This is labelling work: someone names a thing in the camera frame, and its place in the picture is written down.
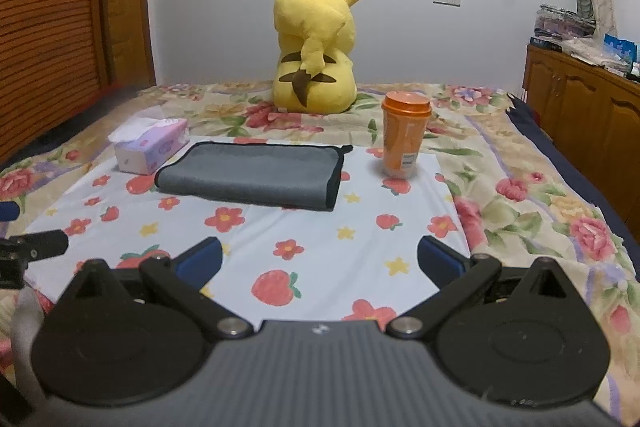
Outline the purple and grey towel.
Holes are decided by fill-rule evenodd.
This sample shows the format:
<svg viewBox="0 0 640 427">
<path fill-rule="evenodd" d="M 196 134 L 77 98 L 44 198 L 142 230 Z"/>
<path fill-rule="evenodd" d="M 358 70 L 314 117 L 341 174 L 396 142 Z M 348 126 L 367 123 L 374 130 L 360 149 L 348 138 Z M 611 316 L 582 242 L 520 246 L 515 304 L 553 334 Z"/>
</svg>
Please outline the purple and grey towel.
<svg viewBox="0 0 640 427">
<path fill-rule="evenodd" d="M 218 202 L 331 211 L 350 145 L 196 143 L 157 171 L 158 191 Z"/>
</svg>

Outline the white fruit print cloth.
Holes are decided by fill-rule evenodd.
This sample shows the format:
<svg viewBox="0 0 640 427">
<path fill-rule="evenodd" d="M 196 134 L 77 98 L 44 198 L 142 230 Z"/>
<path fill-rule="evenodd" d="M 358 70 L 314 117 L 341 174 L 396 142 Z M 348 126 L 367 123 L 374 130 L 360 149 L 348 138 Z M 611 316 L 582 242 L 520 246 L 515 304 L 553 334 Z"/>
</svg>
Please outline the white fruit print cloth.
<svg viewBox="0 0 640 427">
<path fill-rule="evenodd" d="M 418 265 L 422 237 L 462 255 L 469 246 L 437 159 L 421 155 L 416 175 L 397 180 L 382 171 L 380 157 L 365 147 L 347 154 L 331 211 L 164 195 L 147 176 L 123 173 L 107 159 L 32 224 L 35 232 L 64 231 L 68 247 L 33 263 L 27 282 L 56 300 L 89 259 L 133 268 L 214 236 L 224 260 L 205 294 L 250 323 L 386 323 L 434 294 Z"/>
</svg>

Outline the floral bed sheet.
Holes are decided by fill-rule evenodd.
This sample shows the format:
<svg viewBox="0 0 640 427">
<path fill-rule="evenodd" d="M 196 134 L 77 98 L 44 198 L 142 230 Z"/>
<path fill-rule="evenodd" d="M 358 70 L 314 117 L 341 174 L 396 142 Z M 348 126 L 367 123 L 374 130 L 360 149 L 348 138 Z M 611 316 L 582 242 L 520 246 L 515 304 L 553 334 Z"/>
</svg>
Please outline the floral bed sheet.
<svg viewBox="0 0 640 427">
<path fill-rule="evenodd" d="M 454 199 L 469 254 L 488 254 L 509 267 L 538 256 L 558 260 L 597 317 L 612 362 L 597 400 L 627 425 L 639 418 L 639 284 L 632 246 L 614 229 L 600 202 L 568 183 L 512 122 L 510 98 L 490 89 L 424 84 L 434 105 L 421 155 L 434 156 Z M 4 169 L 1 196 L 20 217 L 3 236 L 33 232 L 32 224 L 69 188 L 107 159 L 108 135 L 129 116 L 159 107 L 188 121 L 193 140 L 350 145 L 382 157 L 384 88 L 362 89 L 345 113 L 285 114 L 263 83 L 151 88 L 113 109 L 50 152 Z"/>
</svg>

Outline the purple tissue box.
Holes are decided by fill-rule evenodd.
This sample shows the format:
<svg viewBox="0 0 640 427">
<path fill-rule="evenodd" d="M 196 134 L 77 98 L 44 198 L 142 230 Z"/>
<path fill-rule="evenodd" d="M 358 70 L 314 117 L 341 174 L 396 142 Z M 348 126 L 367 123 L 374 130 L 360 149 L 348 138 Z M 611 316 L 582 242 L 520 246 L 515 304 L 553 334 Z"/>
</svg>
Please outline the purple tissue box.
<svg viewBox="0 0 640 427">
<path fill-rule="evenodd" d="M 162 167 L 189 140 L 184 118 L 132 117 L 108 136 L 118 169 L 143 176 Z"/>
</svg>

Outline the orange lidded cup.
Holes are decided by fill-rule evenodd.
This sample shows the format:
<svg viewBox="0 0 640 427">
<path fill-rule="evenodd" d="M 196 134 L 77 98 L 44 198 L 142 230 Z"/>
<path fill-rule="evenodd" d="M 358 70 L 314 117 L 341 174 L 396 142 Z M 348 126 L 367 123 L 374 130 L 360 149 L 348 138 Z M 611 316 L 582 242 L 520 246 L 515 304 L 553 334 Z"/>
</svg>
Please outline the orange lidded cup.
<svg viewBox="0 0 640 427">
<path fill-rule="evenodd" d="M 411 178 L 432 117 L 432 104 L 420 93 L 390 91 L 384 96 L 382 109 L 383 168 L 392 178 Z"/>
</svg>

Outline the wooden slatted headboard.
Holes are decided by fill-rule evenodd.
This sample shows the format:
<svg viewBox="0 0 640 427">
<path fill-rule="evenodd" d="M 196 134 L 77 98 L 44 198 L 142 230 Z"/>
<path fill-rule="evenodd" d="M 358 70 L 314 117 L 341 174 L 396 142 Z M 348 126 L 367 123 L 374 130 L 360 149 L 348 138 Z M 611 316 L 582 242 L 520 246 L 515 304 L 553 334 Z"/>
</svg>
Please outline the wooden slatted headboard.
<svg viewBox="0 0 640 427">
<path fill-rule="evenodd" d="M 1 0 L 1 157 L 96 103 L 108 84 L 101 0 Z"/>
</svg>

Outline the wooden sideboard cabinet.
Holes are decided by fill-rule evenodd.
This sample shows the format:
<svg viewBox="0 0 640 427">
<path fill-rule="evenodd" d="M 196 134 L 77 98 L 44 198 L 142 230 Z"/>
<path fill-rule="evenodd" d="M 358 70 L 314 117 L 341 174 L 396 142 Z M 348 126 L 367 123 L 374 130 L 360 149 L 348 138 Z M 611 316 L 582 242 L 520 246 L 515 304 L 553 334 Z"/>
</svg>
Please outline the wooden sideboard cabinet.
<svg viewBox="0 0 640 427">
<path fill-rule="evenodd" d="M 639 233 L 639 86 L 568 55 L 527 47 L 526 103 L 555 148 Z"/>
</svg>

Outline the yellow Pikachu plush toy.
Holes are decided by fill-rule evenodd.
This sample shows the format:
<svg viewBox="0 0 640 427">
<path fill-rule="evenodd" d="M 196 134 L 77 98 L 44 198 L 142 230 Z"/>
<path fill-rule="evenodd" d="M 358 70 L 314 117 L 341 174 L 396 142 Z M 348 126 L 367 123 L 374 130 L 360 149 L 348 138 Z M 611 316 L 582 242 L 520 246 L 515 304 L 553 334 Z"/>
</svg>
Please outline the yellow Pikachu plush toy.
<svg viewBox="0 0 640 427">
<path fill-rule="evenodd" d="M 272 101 L 281 112 L 330 115 L 357 98 L 349 54 L 356 40 L 352 6 L 359 0 L 274 0 L 280 56 Z"/>
</svg>

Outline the folded clothes pile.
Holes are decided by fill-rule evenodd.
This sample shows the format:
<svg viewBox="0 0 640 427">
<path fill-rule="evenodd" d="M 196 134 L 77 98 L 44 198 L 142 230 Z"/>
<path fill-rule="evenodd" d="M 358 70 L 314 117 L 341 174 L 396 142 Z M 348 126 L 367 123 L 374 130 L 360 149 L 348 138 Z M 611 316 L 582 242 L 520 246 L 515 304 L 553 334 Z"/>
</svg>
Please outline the folded clothes pile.
<svg viewBox="0 0 640 427">
<path fill-rule="evenodd" d="M 529 43 L 538 48 L 570 53 L 581 46 L 594 45 L 596 25 L 575 12 L 542 4 L 534 23 Z"/>
</svg>

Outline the blue picture card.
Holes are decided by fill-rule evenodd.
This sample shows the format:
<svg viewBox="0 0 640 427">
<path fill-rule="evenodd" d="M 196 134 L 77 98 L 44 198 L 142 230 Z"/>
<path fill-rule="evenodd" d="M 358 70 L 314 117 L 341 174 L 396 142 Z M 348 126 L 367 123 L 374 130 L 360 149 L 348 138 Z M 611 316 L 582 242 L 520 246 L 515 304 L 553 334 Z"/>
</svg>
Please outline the blue picture card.
<svg viewBox="0 0 640 427">
<path fill-rule="evenodd" d="M 604 48 L 620 60 L 627 64 L 627 69 L 631 70 L 637 63 L 638 46 L 637 43 L 626 39 L 617 38 L 610 34 L 605 34 L 603 38 Z"/>
</svg>

